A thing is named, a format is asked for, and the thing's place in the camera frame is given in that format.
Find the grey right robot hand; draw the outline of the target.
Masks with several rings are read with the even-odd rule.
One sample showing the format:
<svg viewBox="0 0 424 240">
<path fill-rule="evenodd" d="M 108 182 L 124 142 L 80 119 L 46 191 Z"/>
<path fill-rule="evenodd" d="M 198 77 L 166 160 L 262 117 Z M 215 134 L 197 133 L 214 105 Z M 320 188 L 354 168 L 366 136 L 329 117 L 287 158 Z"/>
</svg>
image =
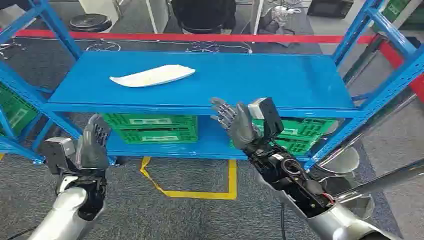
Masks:
<svg viewBox="0 0 424 240">
<path fill-rule="evenodd" d="M 244 103 L 238 102 L 233 107 L 218 97 L 212 97 L 210 103 L 211 109 L 216 111 L 216 115 L 211 118 L 222 126 L 237 149 L 243 150 L 262 137 L 262 132 L 253 125 L 252 116 Z"/>
</svg>

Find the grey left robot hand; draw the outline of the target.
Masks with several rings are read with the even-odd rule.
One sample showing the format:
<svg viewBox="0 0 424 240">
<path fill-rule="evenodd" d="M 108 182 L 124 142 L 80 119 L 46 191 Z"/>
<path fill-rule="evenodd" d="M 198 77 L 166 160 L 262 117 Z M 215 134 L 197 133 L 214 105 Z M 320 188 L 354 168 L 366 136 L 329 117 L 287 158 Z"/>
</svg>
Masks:
<svg viewBox="0 0 424 240">
<path fill-rule="evenodd" d="M 109 167 L 109 158 L 105 147 L 107 134 L 99 126 L 101 116 L 92 115 L 77 141 L 75 164 L 78 169 L 100 169 Z"/>
</svg>

